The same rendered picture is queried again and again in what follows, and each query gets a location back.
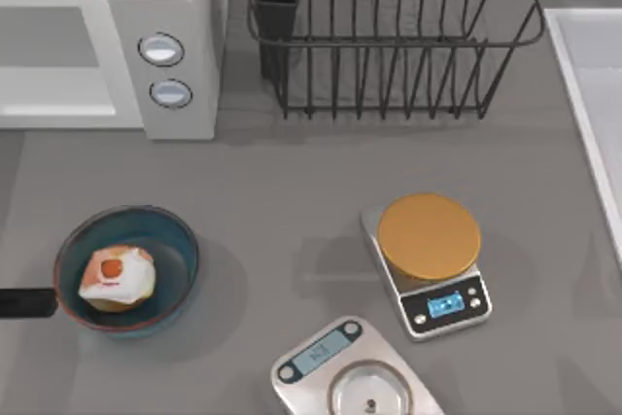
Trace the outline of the kitchen scale with orange plate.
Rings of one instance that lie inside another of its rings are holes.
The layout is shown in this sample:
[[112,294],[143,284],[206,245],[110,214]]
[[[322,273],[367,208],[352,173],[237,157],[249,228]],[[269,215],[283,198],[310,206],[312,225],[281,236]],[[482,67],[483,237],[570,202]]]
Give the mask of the kitchen scale with orange plate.
[[479,224],[438,193],[410,193],[360,215],[365,240],[397,315],[415,341],[469,328],[493,310],[477,266]]

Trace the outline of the grey round microwave knob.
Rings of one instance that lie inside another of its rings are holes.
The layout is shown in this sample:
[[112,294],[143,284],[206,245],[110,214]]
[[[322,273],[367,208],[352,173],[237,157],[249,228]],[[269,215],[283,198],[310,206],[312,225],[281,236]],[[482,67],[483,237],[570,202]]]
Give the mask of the grey round microwave knob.
[[140,56],[155,67],[175,66],[185,56],[182,42],[164,32],[141,38],[137,48]]
[[168,79],[150,85],[149,95],[158,106],[166,109],[181,109],[188,106],[193,94],[182,81]]

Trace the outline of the pale microwave oven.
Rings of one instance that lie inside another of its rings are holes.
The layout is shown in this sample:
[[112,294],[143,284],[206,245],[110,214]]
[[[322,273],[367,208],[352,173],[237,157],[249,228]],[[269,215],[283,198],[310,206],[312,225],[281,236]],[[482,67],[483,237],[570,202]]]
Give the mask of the pale microwave oven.
[[[228,0],[0,0],[0,129],[136,129],[152,140],[214,136]],[[143,37],[179,39],[155,67]],[[150,85],[187,84],[191,103],[158,106]]]

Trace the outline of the silver kitchen scale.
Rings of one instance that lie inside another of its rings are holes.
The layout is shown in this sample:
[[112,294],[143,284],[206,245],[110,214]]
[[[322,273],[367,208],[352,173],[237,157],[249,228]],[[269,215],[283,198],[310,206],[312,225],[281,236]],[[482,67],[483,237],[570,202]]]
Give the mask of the silver kitchen scale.
[[270,380],[286,415],[446,415],[370,322],[336,319],[280,357]]

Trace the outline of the fried egg on bread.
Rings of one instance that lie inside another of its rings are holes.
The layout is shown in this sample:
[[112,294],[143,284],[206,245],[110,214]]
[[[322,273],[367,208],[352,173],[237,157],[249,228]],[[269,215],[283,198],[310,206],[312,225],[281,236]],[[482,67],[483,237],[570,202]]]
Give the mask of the fried egg on bread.
[[98,311],[120,313],[142,304],[155,288],[152,256],[138,246],[113,245],[91,255],[78,295]]

